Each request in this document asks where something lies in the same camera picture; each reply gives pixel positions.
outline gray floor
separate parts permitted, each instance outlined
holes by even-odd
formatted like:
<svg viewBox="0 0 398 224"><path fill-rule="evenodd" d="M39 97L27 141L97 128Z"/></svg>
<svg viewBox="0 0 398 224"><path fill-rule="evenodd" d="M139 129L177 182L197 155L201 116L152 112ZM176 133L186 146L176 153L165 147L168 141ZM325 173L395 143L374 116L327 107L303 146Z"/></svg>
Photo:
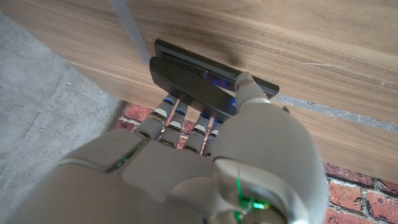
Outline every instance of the gray floor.
<svg viewBox="0 0 398 224"><path fill-rule="evenodd" d="M0 223L61 157L111 129L122 107L0 12Z"/></svg>

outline red brick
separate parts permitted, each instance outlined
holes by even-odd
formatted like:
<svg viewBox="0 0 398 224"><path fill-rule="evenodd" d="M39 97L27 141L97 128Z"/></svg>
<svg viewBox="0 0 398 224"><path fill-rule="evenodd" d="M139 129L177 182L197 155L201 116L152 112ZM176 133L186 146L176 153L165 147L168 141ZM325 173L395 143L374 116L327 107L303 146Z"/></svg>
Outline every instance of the red brick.
<svg viewBox="0 0 398 224"><path fill-rule="evenodd" d="M394 184L394 183L391 183L391 182L388 182L385 180L382 180L381 182L385 185L385 187L383 187L383 189L381 189L383 192L387 192L387 193L395 194L395 195L398 194L398 184Z"/></svg>
<svg viewBox="0 0 398 224"><path fill-rule="evenodd" d="M398 199L386 197L378 192L367 192L370 215L384 221L398 223Z"/></svg>
<svg viewBox="0 0 398 224"><path fill-rule="evenodd" d="M134 124L128 123L128 122L125 122L125 121L118 121L116 123L116 127L115 127L115 129L125 129L125 130L128 130L128 131L131 131L133 128L134 128Z"/></svg>
<svg viewBox="0 0 398 224"><path fill-rule="evenodd" d="M364 174L360 174L348 169L333 166L331 164L324 163L325 172L342 179L350 180L367 186L373 186L373 178Z"/></svg>
<svg viewBox="0 0 398 224"><path fill-rule="evenodd" d="M190 134L190 133L192 132L193 127L195 127L195 122L185 120L185 121L184 121L183 128L182 128L182 131L183 131L185 134Z"/></svg>
<svg viewBox="0 0 398 224"><path fill-rule="evenodd" d="M328 208L326 211L326 218L325 222L326 223L335 223L335 224L373 224L374 222L371 222L369 220L365 220L363 218L359 218L355 215L345 213L345 212L337 212L336 210L332 208Z"/></svg>
<svg viewBox="0 0 398 224"><path fill-rule="evenodd" d="M126 106L126 109L123 112L123 116L126 118L135 119L137 121L143 121L152 112L152 109L130 103Z"/></svg>
<svg viewBox="0 0 398 224"><path fill-rule="evenodd" d="M346 185L330 182L330 201L335 205L348 209L361 211L362 198L361 189L357 187L349 187Z"/></svg>
<svg viewBox="0 0 398 224"><path fill-rule="evenodd" d="M180 139L178 140L177 149L182 149L182 147L184 147L186 141L187 141L187 137L180 138Z"/></svg>

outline green led light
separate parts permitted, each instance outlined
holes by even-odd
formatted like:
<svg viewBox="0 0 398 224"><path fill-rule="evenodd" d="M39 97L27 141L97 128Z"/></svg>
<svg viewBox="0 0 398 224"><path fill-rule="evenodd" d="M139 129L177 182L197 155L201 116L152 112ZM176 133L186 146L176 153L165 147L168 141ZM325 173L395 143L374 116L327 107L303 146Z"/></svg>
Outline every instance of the green led light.
<svg viewBox="0 0 398 224"><path fill-rule="evenodd" d="M258 209L265 209L265 206L261 203L253 203L253 207Z"/></svg>

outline robotic hand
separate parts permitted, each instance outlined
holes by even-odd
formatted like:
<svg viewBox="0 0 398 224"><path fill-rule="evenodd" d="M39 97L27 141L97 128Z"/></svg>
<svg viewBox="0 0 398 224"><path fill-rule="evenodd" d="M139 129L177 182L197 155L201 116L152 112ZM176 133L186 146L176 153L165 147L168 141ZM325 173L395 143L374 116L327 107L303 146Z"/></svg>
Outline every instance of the robotic hand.
<svg viewBox="0 0 398 224"><path fill-rule="evenodd" d="M177 104L169 95L133 132L67 155L8 223L321 223L325 174L312 137L248 73L234 87L238 113L213 123L202 155L204 114L176 149L183 100L161 134Z"/></svg>

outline wood grain surface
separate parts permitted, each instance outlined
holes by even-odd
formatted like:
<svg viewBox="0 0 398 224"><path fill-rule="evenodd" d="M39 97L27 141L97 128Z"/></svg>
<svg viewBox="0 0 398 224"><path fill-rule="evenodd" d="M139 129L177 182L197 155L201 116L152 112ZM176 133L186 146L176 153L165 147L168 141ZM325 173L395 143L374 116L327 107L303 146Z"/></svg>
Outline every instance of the wood grain surface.
<svg viewBox="0 0 398 224"><path fill-rule="evenodd" d="M295 106L287 107L311 132L324 162L398 182L398 134Z"/></svg>
<svg viewBox="0 0 398 224"><path fill-rule="evenodd" d="M347 11L325 12L326 1L287 1L285 6L267 1L264 17L259 16L264 2L244 2L129 5L149 47L161 37L249 70L280 85L281 93L397 121L396 24L382 20L394 17L394 2L365 1L362 7L378 12L362 10L346 18L341 15ZM351 9L357 4L333 2ZM108 1L3 0L0 10L110 94L151 108L166 95L153 84ZM289 17L278 16L288 11ZM339 22L322 27L333 21L330 17ZM325 161L398 183L398 134L289 108L314 135ZM188 113L190 120L197 116L197 111Z"/></svg>
<svg viewBox="0 0 398 224"><path fill-rule="evenodd" d="M398 122L396 1L127 2L152 51L160 38L283 94Z"/></svg>

